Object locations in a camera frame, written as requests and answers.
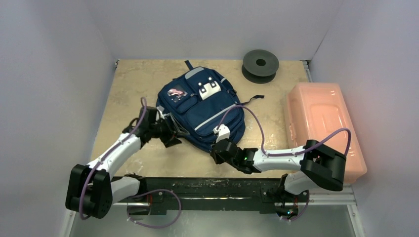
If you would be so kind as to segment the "navy blue student backpack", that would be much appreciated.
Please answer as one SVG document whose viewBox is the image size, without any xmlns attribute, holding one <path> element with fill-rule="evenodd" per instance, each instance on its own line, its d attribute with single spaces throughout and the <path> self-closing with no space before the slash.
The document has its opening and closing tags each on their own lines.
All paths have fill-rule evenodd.
<svg viewBox="0 0 419 237">
<path fill-rule="evenodd" d="M 172 114 L 190 133 L 182 138 L 204 152 L 211 152 L 211 146 L 216 141 L 213 129 L 219 123 L 229 128 L 231 140 L 239 142 L 246 125 L 243 109 L 234 108 L 235 105 L 245 105 L 237 91 L 216 70 L 193 67 L 188 60 L 185 64 L 189 71 L 161 89 L 156 106 L 164 115 Z M 167 96 L 171 88 L 186 91 L 187 95 L 179 100 Z"/>
</svg>

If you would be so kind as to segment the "pink eraser stick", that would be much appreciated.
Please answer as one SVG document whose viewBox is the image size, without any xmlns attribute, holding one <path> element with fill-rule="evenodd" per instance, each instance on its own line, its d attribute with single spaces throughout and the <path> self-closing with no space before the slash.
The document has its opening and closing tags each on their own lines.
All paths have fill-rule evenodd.
<svg viewBox="0 0 419 237">
<path fill-rule="evenodd" d="M 167 96 L 170 96 L 170 97 L 175 97 L 175 98 L 177 98 L 178 100 L 181 98 L 181 97 L 184 97 L 184 96 L 186 96 L 187 95 L 187 92 L 186 91 L 183 91 L 183 90 L 179 90 L 179 89 L 176 89 L 176 88 L 171 88 L 171 89 L 169 89 L 168 91 L 167 91 Z"/>
</svg>

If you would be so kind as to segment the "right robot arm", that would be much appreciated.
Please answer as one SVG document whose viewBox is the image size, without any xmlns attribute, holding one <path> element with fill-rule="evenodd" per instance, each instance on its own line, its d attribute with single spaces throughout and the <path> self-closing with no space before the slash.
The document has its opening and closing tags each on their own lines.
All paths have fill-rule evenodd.
<svg viewBox="0 0 419 237">
<path fill-rule="evenodd" d="M 227 163 L 245 174 L 291 170 L 277 188 L 284 201 L 316 187 L 335 192 L 343 189 L 346 156 L 316 140 L 264 153 L 258 148 L 241 149 L 232 140 L 223 139 L 213 145 L 210 155 L 216 164 Z"/>
</svg>

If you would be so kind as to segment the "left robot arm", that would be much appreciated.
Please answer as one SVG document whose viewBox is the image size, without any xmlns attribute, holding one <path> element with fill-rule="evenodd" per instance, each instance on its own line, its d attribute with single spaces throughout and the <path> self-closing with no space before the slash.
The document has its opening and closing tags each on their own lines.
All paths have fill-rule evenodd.
<svg viewBox="0 0 419 237">
<path fill-rule="evenodd" d="M 122 130 L 116 142 L 102 155 L 86 165 L 77 164 L 70 172 L 65 207 L 76 211 L 82 220 L 103 218 L 112 204 L 126 198 L 141 202 L 147 188 L 140 177 L 127 175 L 116 178 L 116 172 L 152 139 L 159 139 L 168 148 L 181 144 L 176 127 L 169 116 L 155 107 L 143 107 L 139 116 Z"/>
</svg>

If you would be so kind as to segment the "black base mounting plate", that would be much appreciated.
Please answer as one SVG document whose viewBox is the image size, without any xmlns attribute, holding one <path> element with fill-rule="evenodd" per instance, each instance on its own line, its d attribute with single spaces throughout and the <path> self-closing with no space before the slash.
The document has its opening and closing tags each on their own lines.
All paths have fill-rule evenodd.
<svg viewBox="0 0 419 237">
<path fill-rule="evenodd" d="M 168 210 L 257 211 L 296 216 L 309 192 L 287 194 L 280 178 L 141 177 L 139 190 L 122 199 L 134 215 L 164 215 Z"/>
</svg>

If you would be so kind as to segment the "dark grey filament spool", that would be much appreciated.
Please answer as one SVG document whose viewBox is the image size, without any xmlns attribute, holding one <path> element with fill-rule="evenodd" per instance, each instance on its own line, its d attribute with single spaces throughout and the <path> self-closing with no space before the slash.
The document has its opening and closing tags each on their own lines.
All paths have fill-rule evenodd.
<svg viewBox="0 0 419 237">
<path fill-rule="evenodd" d="M 250 82 L 269 83 L 275 78 L 278 69 L 278 58 L 267 50 L 255 49 L 243 57 L 242 74 Z"/>
</svg>

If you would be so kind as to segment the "translucent orange plastic box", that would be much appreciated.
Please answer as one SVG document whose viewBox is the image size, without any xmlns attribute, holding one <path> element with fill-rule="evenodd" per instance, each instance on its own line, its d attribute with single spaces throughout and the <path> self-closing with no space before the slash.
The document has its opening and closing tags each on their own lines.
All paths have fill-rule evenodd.
<svg viewBox="0 0 419 237">
<path fill-rule="evenodd" d="M 353 184 L 367 173 L 366 163 L 347 110 L 342 91 L 336 83 L 299 82 L 286 96 L 285 128 L 290 148 L 309 139 L 321 141 L 340 128 L 351 132 L 344 183 Z"/>
</svg>

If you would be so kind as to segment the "aluminium frame rail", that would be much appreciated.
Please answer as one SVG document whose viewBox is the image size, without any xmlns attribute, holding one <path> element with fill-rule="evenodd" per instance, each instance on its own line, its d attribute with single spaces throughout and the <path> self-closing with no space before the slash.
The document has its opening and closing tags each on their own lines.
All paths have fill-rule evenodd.
<svg viewBox="0 0 419 237">
<path fill-rule="evenodd" d="M 309 198 L 310 206 L 313 205 L 344 205 L 349 212 L 350 222 L 356 237 L 364 237 L 365 231 L 359 217 L 356 198 L 351 185 L 344 185 L 342 192 L 322 191 L 312 189 Z M 67 210 L 64 221 L 59 231 L 59 237 L 69 237 L 77 213 Z"/>
</svg>

